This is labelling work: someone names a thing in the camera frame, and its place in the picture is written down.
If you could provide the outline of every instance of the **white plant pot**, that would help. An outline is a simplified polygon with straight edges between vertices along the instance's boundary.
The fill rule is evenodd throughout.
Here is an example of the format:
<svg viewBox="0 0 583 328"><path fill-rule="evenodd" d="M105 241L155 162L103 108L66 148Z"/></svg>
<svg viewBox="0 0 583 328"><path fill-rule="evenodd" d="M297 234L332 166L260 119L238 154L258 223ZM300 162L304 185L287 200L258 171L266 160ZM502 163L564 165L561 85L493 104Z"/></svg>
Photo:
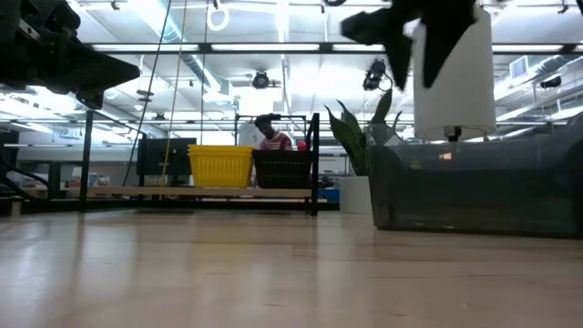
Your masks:
<svg viewBox="0 0 583 328"><path fill-rule="evenodd" d="M340 179L340 212L345 214L373 213L368 177Z"/></svg>

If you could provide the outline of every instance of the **wooden floor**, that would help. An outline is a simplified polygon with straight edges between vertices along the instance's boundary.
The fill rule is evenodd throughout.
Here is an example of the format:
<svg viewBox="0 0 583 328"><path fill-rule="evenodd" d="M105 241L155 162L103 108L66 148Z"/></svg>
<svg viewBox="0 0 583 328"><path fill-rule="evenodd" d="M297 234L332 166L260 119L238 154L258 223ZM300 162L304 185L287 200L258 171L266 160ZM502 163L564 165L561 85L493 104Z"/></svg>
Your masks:
<svg viewBox="0 0 583 328"><path fill-rule="evenodd" d="M582 326L580 241L376 231L332 212L0 223L2 328Z"/></svg>

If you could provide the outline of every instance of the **potted plant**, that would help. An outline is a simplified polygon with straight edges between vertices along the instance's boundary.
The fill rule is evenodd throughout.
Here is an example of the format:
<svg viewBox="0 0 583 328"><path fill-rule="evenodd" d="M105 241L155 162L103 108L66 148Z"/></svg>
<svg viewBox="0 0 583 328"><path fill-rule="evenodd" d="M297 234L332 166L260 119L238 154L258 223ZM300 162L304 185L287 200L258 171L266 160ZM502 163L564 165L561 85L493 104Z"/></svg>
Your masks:
<svg viewBox="0 0 583 328"><path fill-rule="evenodd" d="M343 109L340 118L334 116L328 109L330 115L330 126L336 140L341 143L350 159L355 176L344 177L340 180L340 211L352 214L370 214L371 194L368 181L368 164L366 160L366 135L361 130L356 117L346 109L340 100L336 100ZM393 128L386 126L385 118L393 102L393 91L389 89L379 100L373 119L369 122L376 127L378 135L375 139L382 139L383 143L392 138L399 138L395 133L399 113L393 123Z"/></svg>

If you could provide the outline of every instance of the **wooden shelf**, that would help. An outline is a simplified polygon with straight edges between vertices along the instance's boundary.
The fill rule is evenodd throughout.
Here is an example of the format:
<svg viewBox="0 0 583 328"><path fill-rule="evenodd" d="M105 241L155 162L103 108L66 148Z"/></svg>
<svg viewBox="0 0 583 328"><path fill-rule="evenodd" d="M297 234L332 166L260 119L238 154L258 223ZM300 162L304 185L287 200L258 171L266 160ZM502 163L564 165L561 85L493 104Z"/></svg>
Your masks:
<svg viewBox="0 0 583 328"><path fill-rule="evenodd" d="M90 187L88 196L117 195L173 195L173 196L256 196L306 198L312 190L265 190L254 188L189 188L189 187Z"/></svg>

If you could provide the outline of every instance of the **yellow basket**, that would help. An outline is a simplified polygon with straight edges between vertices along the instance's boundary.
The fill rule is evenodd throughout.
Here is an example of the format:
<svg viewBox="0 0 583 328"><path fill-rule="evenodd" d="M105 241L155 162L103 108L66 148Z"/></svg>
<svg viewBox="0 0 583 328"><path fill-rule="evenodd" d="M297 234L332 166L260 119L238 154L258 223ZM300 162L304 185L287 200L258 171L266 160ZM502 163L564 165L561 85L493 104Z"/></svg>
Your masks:
<svg viewBox="0 0 583 328"><path fill-rule="evenodd" d="M251 181L253 147L189 145L196 187L245 188Z"/></svg>

